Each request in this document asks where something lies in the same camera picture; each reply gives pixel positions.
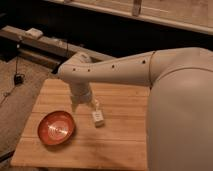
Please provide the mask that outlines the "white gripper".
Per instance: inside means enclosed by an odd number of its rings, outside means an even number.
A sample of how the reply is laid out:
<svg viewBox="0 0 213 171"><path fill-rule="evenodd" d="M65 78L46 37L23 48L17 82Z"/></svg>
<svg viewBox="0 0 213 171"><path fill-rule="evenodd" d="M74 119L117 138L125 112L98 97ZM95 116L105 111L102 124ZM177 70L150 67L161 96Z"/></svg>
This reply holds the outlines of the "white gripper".
<svg viewBox="0 0 213 171"><path fill-rule="evenodd" d="M71 83L69 87L71 90L72 112L76 112L79 105L77 102L88 102L87 105L90 108L97 108L97 100L92 99L92 91L88 83Z"/></svg>

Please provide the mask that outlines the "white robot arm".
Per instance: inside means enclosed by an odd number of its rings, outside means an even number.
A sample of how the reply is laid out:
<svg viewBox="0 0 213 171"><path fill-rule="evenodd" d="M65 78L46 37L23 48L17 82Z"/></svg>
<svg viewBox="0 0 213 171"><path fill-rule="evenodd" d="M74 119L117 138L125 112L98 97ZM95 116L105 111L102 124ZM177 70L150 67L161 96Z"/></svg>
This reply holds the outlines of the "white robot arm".
<svg viewBox="0 0 213 171"><path fill-rule="evenodd" d="M156 50L97 63L78 52L58 76L74 106L92 101L92 82L149 87L148 171L213 171L213 51Z"/></svg>

